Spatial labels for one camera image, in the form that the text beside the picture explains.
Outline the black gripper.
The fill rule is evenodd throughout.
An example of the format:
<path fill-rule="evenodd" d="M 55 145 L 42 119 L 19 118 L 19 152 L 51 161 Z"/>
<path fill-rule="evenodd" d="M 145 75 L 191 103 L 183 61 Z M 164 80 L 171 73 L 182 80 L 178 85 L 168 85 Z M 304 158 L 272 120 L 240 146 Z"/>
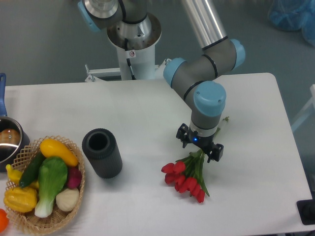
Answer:
<path fill-rule="evenodd" d="M 211 160 L 219 162 L 222 155 L 224 146 L 222 144 L 214 144 L 213 138 L 217 127 L 211 129 L 202 129 L 197 127 L 194 123 L 190 123 L 189 127 L 182 123 L 176 133 L 176 138 L 182 143 L 185 148 L 189 142 L 203 150 L 207 154 L 207 163 Z"/>

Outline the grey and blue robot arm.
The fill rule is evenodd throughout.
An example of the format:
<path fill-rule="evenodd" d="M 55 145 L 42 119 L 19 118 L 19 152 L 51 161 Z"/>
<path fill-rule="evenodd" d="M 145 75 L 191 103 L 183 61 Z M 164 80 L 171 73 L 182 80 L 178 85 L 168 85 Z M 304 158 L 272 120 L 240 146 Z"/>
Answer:
<path fill-rule="evenodd" d="M 226 92 L 215 79 L 241 65 L 243 45 L 229 39 L 210 0 L 184 0 L 182 5 L 202 49 L 202 56 L 187 62 L 167 59 L 163 77 L 191 109 L 189 125 L 176 137 L 194 144 L 219 161 L 223 145 L 213 139 L 225 107 Z M 147 10 L 145 0 L 81 0 L 79 11 L 91 31 L 105 29 L 116 47 L 122 80 L 149 80 L 156 76 L 155 45 L 161 37 L 159 20 Z"/>

